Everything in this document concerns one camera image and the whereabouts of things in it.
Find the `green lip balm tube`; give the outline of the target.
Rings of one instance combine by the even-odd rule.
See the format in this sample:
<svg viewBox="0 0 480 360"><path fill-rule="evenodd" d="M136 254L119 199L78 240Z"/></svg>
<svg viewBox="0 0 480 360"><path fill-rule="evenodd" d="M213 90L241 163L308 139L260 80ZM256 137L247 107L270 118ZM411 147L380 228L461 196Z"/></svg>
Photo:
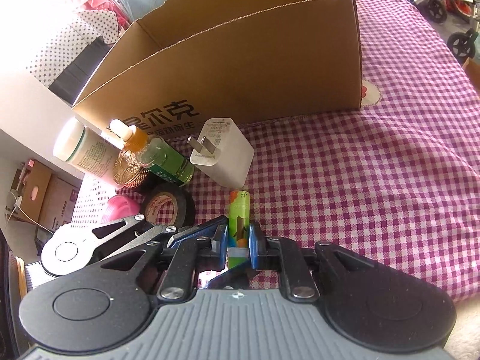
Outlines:
<svg viewBox="0 0 480 360"><path fill-rule="evenodd" d="M234 190L229 195L227 267L233 269L249 257L250 194Z"/></svg>

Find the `pink plastic lid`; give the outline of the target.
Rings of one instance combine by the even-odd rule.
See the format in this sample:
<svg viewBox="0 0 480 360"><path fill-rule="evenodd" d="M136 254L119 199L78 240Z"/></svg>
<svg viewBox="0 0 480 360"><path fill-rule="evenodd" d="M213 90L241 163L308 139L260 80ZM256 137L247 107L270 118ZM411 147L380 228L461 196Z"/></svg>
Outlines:
<svg viewBox="0 0 480 360"><path fill-rule="evenodd" d="M106 202L99 222L106 224L116 219L138 215L140 209L140 205L133 199L125 195L115 195Z"/></svg>

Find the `black tape roll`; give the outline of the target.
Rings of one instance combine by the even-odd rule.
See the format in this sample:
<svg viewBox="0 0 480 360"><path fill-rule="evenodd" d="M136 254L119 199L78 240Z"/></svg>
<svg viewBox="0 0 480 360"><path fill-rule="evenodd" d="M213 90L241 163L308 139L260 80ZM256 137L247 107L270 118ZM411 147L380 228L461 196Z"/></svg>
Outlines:
<svg viewBox="0 0 480 360"><path fill-rule="evenodd" d="M193 226L196 210L191 194L174 184L161 184L146 195L141 213L152 224Z"/></svg>

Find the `gold lid jar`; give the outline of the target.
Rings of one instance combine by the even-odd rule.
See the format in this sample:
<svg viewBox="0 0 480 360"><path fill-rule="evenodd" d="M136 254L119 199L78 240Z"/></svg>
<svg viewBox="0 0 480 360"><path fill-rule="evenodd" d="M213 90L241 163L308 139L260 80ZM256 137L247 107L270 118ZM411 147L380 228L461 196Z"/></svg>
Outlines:
<svg viewBox="0 0 480 360"><path fill-rule="evenodd" d="M137 161L134 153L121 150L113 166L113 180L122 187L135 189L148 177L146 170Z"/></svg>

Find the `white charger plug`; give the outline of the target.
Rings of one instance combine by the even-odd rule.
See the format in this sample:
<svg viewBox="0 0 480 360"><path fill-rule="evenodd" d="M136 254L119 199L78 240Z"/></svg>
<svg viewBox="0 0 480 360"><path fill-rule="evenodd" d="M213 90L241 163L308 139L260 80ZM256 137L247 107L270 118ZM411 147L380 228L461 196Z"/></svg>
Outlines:
<svg viewBox="0 0 480 360"><path fill-rule="evenodd" d="M190 162L212 181L227 189L242 189L255 150L231 118L211 118L199 138L190 136Z"/></svg>

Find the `white pill bottle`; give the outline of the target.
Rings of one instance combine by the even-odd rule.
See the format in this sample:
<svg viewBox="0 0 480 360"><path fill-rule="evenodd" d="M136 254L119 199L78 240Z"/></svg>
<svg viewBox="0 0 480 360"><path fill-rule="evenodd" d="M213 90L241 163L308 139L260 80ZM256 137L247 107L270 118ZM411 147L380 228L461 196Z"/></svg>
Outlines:
<svg viewBox="0 0 480 360"><path fill-rule="evenodd" d="M117 189L120 186L114 180L114 165L119 153L116 146L75 117L61 128L53 148L56 158Z"/></svg>

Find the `green dropper bottle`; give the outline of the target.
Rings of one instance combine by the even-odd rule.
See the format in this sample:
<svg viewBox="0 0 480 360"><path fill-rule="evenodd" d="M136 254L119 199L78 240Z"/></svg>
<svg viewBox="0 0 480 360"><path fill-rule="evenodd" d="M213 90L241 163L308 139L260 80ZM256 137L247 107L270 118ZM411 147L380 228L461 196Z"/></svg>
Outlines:
<svg viewBox="0 0 480 360"><path fill-rule="evenodd" d="M167 141L149 136L139 127L128 126L119 119L110 122L110 130L124 143L139 164L163 180L178 186L186 185L194 175L194 166Z"/></svg>

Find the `small cardboard box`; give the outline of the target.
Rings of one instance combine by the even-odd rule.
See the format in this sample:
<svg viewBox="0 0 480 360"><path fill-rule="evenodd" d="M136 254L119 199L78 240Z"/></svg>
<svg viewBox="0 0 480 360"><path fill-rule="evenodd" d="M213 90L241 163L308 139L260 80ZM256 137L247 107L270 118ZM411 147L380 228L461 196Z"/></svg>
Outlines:
<svg viewBox="0 0 480 360"><path fill-rule="evenodd" d="M72 221L78 193L77 186L31 158L16 172L10 190L13 204L6 209L15 220L41 225L54 232Z"/></svg>

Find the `purple checkered tablecloth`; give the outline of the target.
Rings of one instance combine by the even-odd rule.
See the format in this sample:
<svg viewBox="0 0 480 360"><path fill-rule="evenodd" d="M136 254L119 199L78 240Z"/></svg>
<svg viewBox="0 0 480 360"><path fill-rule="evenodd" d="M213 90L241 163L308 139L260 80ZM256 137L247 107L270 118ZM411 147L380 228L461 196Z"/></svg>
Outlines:
<svg viewBox="0 0 480 360"><path fill-rule="evenodd" d="M355 0L357 110L243 127L264 230L330 240L463 299L479 292L479 96L408 0Z"/></svg>

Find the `brown cardboard box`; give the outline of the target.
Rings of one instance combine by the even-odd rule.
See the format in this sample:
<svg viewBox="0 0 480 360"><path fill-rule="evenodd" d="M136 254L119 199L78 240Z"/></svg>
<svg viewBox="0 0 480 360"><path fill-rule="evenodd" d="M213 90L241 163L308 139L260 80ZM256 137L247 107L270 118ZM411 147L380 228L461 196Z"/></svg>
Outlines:
<svg viewBox="0 0 480 360"><path fill-rule="evenodd" d="M130 25L73 109L166 138L361 104L355 0L167 0Z"/></svg>

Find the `polka dot cloth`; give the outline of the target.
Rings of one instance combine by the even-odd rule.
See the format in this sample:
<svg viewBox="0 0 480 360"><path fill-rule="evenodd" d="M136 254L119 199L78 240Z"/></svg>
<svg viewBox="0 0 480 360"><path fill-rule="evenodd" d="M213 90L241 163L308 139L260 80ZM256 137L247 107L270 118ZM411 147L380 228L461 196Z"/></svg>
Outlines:
<svg viewBox="0 0 480 360"><path fill-rule="evenodd" d="M117 16L111 10L81 10L44 41L26 69L50 87L82 51L100 41L110 46L120 38Z"/></svg>

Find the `wheelchair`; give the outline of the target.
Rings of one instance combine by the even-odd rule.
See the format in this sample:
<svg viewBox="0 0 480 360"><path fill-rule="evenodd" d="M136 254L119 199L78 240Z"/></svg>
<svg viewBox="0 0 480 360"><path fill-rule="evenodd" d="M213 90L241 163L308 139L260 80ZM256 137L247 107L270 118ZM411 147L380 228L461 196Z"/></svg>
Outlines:
<svg viewBox="0 0 480 360"><path fill-rule="evenodd" d="M455 32L447 40L448 49L459 63L472 59L479 39L479 0L412 0L431 21L442 24L451 12L469 24L465 32Z"/></svg>

